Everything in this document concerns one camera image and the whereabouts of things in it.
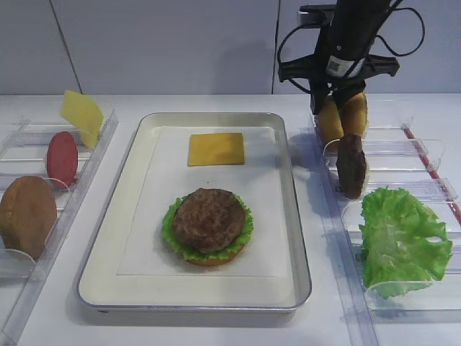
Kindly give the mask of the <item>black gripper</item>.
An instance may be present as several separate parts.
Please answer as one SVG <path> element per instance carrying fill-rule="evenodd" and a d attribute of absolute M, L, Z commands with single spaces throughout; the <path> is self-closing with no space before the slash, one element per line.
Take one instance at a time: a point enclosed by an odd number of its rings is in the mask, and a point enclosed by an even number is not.
<path fill-rule="evenodd" d="M 329 91 L 334 89 L 337 84 L 358 83 L 380 74 L 395 76 L 400 68 L 396 58 L 369 54 L 372 42 L 375 40 L 374 34 L 369 35 L 365 43 L 362 44 L 362 52 L 358 58 L 349 61 L 331 54 L 324 64 L 314 54 L 283 62 L 281 54 L 289 38 L 286 36 L 277 50 L 278 77 L 281 82 L 288 81 L 301 92 L 310 94 L 310 108 L 314 115 L 322 110 Z M 319 81 L 321 84 L 325 84 L 327 89 L 306 89 L 297 83 L 296 79 Z M 364 84 L 352 84 L 335 90 L 333 99 L 338 111 L 354 95 L 364 92 L 364 89 Z"/>

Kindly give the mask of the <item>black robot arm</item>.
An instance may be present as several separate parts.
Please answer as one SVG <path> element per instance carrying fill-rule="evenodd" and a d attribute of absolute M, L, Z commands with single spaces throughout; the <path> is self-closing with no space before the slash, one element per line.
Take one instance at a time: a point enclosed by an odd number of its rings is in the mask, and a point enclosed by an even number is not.
<path fill-rule="evenodd" d="M 305 18 L 291 30 L 277 50 L 278 77 L 310 95 L 317 115 L 331 95 L 338 108 L 364 91 L 365 80 L 400 68 L 396 58 L 377 56 L 370 48 L 393 8 L 389 1 L 337 1 L 305 5 Z M 282 60 L 285 43 L 299 30 L 319 29 L 314 53 L 291 61 Z"/>

